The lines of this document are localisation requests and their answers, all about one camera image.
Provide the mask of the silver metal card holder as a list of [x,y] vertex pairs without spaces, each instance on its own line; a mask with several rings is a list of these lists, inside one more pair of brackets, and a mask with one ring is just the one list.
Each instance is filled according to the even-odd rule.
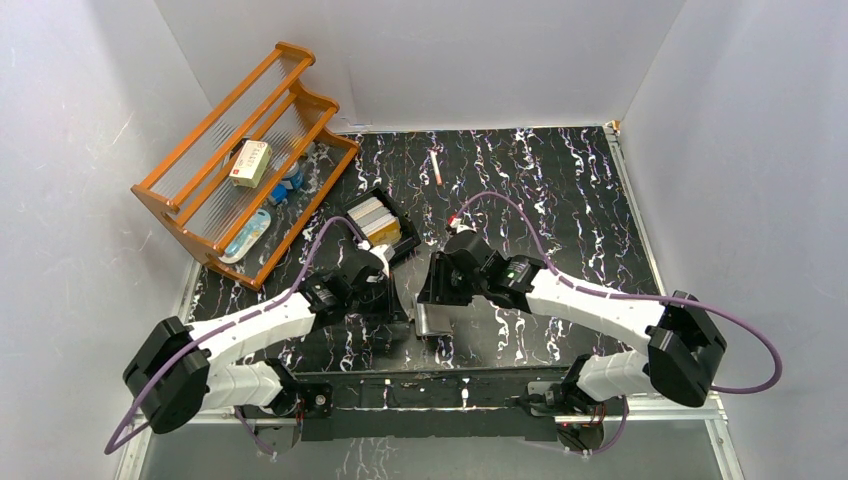
[[454,334],[454,326],[447,306],[422,303],[413,297],[410,319],[418,338]]

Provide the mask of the black card tray box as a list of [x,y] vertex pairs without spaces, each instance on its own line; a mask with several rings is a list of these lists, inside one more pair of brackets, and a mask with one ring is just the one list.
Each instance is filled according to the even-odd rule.
[[391,247],[390,266],[405,261],[421,244],[409,213],[381,187],[347,202],[343,214],[371,246]]

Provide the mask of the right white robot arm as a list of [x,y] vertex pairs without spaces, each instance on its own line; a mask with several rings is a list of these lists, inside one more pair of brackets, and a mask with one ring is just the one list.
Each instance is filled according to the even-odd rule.
[[701,407],[727,348],[713,320],[685,292],[638,300],[557,274],[537,258],[505,257],[467,230],[431,255],[417,300],[466,306],[477,296],[502,309],[570,321],[628,347],[605,356],[578,356],[559,383],[529,383],[512,402],[536,416],[587,414],[613,397],[633,394],[659,394]]

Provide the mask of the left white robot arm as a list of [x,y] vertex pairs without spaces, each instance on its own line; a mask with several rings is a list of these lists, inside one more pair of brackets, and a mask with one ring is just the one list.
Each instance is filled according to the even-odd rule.
[[316,271],[295,289],[218,319],[185,325],[160,321],[122,378],[157,434],[185,425],[204,410],[255,406],[279,417],[326,416],[327,384],[302,383],[276,358],[243,358],[300,338],[349,316],[372,322],[403,318],[389,270],[392,247],[356,250],[339,268]]

